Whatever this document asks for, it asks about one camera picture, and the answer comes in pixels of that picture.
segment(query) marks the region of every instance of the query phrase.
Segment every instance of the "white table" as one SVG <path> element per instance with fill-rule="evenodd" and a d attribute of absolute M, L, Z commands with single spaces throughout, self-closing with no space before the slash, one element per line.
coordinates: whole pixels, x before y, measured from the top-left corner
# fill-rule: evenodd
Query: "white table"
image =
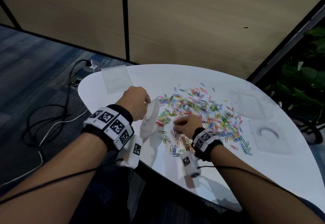
<path fill-rule="evenodd" d="M 217 94 L 220 99 L 227 99 L 229 103 L 231 103 L 230 90 L 235 92 L 255 91 L 271 100 L 253 84 L 213 70 L 181 65 L 128 66 L 127 70 L 133 85 L 145 88 L 151 99 L 164 96 L 165 93 L 168 93 L 168 95 L 175 93 L 174 87 L 177 89 L 193 88 L 194 85 L 198 86 L 198 83 L 204 83 L 205 89 L 209 89 L 213 94 L 211 90 L 213 87 L 216 91 L 214 95 Z M 90 74 L 84 78 L 79 84 L 78 93 L 91 113 L 94 113 L 99 107 L 115 103 L 123 94 L 120 92 L 108 95 L 101 72 Z M 260 151 L 250 132 L 249 119 L 245 117 L 242 117 L 244 122 L 241 128 L 245 140 L 250 141 L 250 147 L 252 148 L 250 152 L 253 156 L 245 154 L 240 149 L 240 146 L 237 146 L 239 149 L 235 150 L 231 149 L 228 146 L 229 143 L 227 143 L 226 147 L 280 186 L 309 200 L 325 212 L 324 184 L 307 143 L 294 123 L 275 103 L 270 107 L 273 117 L 269 121 L 285 128 L 283 132 L 291 147 L 290 154 L 274 154 Z M 141 121 L 133 123 L 136 135 L 139 135 L 140 124 Z M 142 162 L 170 181 L 208 201 L 235 211 L 242 209 L 216 169 L 202 168 L 201 176 L 194 179 L 185 177 L 180 158 L 169 156 L 162 140 L 157 139 L 159 135 L 157 130 L 159 129 L 158 127 L 154 131 L 156 135 L 153 135 L 153 138 L 150 137 L 149 141 L 144 143 L 141 151 Z M 200 161 L 199 164 L 207 165 L 209 163 Z"/>

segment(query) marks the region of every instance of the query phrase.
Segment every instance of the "beige wall panel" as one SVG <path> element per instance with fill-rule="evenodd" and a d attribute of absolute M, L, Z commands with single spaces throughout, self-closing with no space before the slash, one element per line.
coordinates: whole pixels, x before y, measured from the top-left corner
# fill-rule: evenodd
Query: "beige wall panel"
<path fill-rule="evenodd" d="M 14 25 L 8 18 L 7 14 L 2 10 L 1 7 L 0 7 L 0 24 L 9 25 L 9 26 L 14 27 Z"/>
<path fill-rule="evenodd" d="M 125 57 L 122 0 L 4 0 L 28 31 Z"/>
<path fill-rule="evenodd" d="M 319 1 L 128 0 L 130 60 L 246 79 Z"/>

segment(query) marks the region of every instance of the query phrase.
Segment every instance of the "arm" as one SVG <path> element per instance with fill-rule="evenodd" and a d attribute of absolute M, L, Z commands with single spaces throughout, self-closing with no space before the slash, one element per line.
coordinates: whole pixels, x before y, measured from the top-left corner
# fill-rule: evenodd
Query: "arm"
<path fill-rule="evenodd" d="M 199 127 L 203 127 L 201 119 L 197 116 L 187 116 L 174 123 L 174 130 L 182 132 L 188 137 L 193 137 L 194 131 Z M 219 169 L 219 166 L 238 167 L 271 181 L 224 146 L 215 146 L 211 150 L 210 159 L 242 208 L 254 222 L 263 224 L 324 223 L 299 199 L 269 182 L 242 170 Z"/>
<path fill-rule="evenodd" d="M 131 86 L 116 103 L 143 119 L 150 98 L 142 87 Z M 1 199 L 41 183 L 100 165 L 107 146 L 90 133 L 81 134 L 58 155 Z M 68 223 L 95 172 L 58 181 L 0 205 L 3 223 Z"/>

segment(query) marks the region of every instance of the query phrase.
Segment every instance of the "hand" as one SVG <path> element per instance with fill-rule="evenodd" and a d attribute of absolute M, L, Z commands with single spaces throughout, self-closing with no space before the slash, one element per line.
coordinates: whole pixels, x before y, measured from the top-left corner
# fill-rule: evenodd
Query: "hand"
<path fill-rule="evenodd" d="M 116 102 L 117 105 L 124 107 L 131 113 L 133 121 L 143 119 L 147 113 L 148 103 L 151 101 L 146 90 L 134 86 L 130 86 L 128 90 L 124 91 L 123 96 Z"/>
<path fill-rule="evenodd" d="M 202 120 L 196 115 L 189 115 L 174 121 L 174 130 L 192 139 L 197 128 L 203 127 Z"/>

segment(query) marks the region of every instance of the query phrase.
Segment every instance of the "forearm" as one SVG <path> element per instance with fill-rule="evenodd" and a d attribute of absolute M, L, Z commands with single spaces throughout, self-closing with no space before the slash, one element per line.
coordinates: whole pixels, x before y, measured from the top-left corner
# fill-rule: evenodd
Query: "forearm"
<path fill-rule="evenodd" d="M 245 171 L 218 169 L 218 166 L 238 167 L 270 180 L 224 146 L 216 146 L 212 150 L 211 161 L 254 222 L 323 223 L 309 208 L 290 193 Z"/>
<path fill-rule="evenodd" d="M 2 199 L 35 185 L 99 166 L 107 147 L 83 133 Z M 3 223 L 68 223 L 95 172 L 72 177 L 22 195 L 0 206 Z"/>

